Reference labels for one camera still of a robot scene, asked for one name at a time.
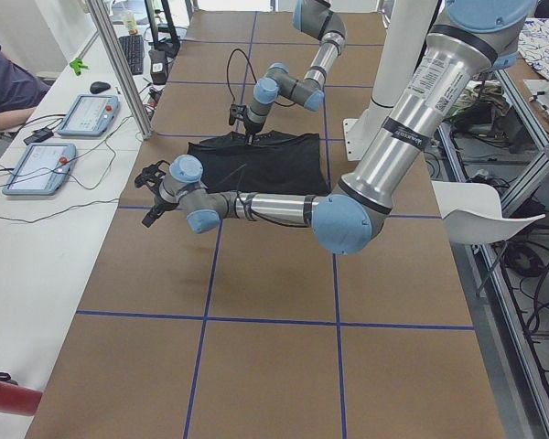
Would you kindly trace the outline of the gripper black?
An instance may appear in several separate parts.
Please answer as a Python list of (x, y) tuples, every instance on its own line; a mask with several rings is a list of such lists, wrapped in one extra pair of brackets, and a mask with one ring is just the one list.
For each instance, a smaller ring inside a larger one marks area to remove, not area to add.
[(135, 177), (135, 187), (147, 187), (154, 195), (154, 205), (145, 214), (142, 224), (151, 227), (167, 211), (175, 210), (178, 207), (174, 196), (165, 198), (161, 195), (161, 185), (167, 173), (161, 169), (162, 165), (168, 165), (166, 160), (159, 160), (154, 164), (146, 166)]
[(252, 145), (256, 134), (262, 131), (262, 125), (250, 118), (250, 110), (247, 105), (231, 104), (229, 109), (228, 125), (233, 126), (237, 121), (242, 122), (246, 133), (245, 142)]

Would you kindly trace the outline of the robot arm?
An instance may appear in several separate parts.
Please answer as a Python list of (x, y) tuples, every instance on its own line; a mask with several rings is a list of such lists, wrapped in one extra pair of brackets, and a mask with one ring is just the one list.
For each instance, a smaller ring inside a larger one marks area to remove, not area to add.
[(292, 22), (295, 29), (318, 42), (318, 51), (303, 76), (293, 74), (282, 62), (271, 64), (253, 85), (252, 100), (231, 105), (229, 122), (242, 122), (248, 145), (264, 129), (279, 97), (311, 112), (321, 107), (330, 70), (346, 46), (347, 29), (328, 1), (298, 1)]
[(532, 1), (398, 1), (388, 25), (383, 55), (396, 56), (395, 99), (374, 125), (364, 112), (350, 128), (364, 147), (356, 168), (340, 177), (326, 196), (229, 191), (210, 193), (202, 163), (180, 155), (167, 170), (145, 167), (137, 187), (154, 195), (144, 218), (152, 225), (180, 209), (196, 233), (225, 219), (264, 220), (310, 228), (335, 254), (361, 251), (382, 229), (393, 209), (393, 192), (430, 143), (469, 80), (510, 67)]

